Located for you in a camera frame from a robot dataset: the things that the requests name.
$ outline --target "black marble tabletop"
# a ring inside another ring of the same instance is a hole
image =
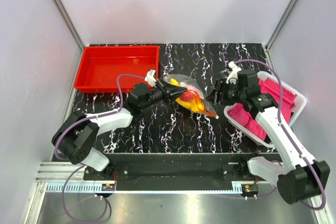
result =
[[[216,79],[228,76],[227,64],[238,59],[267,62],[261,44],[158,44],[160,77],[170,73],[194,78],[208,95]],[[265,71],[256,63],[244,68]],[[119,107],[118,94],[76,92],[72,110],[98,113]],[[191,113],[177,103],[162,102],[144,111],[134,125],[97,137],[95,148],[104,153],[254,153],[274,150],[257,146],[229,124],[223,107],[216,108],[219,119]]]

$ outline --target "metal corner post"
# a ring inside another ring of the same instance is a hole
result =
[[[296,6],[297,2],[298,2],[298,0],[290,0],[289,4],[287,5],[287,7],[285,9],[284,14],[280,18],[280,21],[279,21],[278,25],[276,26],[273,34],[271,35],[271,38],[268,40],[268,42],[265,45],[267,50],[270,50],[271,47],[273,46],[275,40],[277,39],[279,33],[281,32],[283,26],[285,25],[285,23],[286,23],[289,15],[293,11],[293,9]]]
[[[79,49],[81,51],[84,50],[84,48],[86,47],[84,42],[82,41],[82,39],[80,38],[75,26],[73,25],[63,3],[61,0],[52,0],[55,3],[55,6],[57,7],[60,15],[62,16],[65,24],[67,25],[69,31],[71,32],[73,39],[75,40],[76,44],[78,45]]]

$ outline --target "pink cloth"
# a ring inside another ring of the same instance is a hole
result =
[[[262,93],[269,93],[273,96],[273,98],[279,104],[280,101],[280,93],[279,93],[279,84],[272,81],[271,79],[267,79],[263,81],[259,79],[259,85]],[[283,104],[281,108],[282,115],[284,116],[287,123],[289,123],[289,119],[292,113],[292,109],[295,107],[294,99],[296,98],[296,94],[293,94],[291,91],[283,90]],[[264,129],[252,118],[250,113],[246,112],[243,108],[242,104],[237,104],[234,108],[228,111],[229,116],[231,116],[234,120],[236,120],[239,124],[244,126],[246,129],[251,131],[261,140],[265,140],[266,132]]]

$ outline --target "red fruit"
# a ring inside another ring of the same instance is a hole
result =
[[[194,98],[193,94],[186,92],[183,95],[180,96],[181,101],[183,102],[190,102]]]

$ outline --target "white wall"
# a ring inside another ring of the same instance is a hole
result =
[[[52,0],[0,0],[0,219],[21,223],[80,52]]]
[[[290,0],[62,0],[85,44],[266,43]]]
[[[328,205],[336,218],[336,0],[299,0],[271,54],[280,77],[308,104],[295,122],[299,139],[331,167]]]

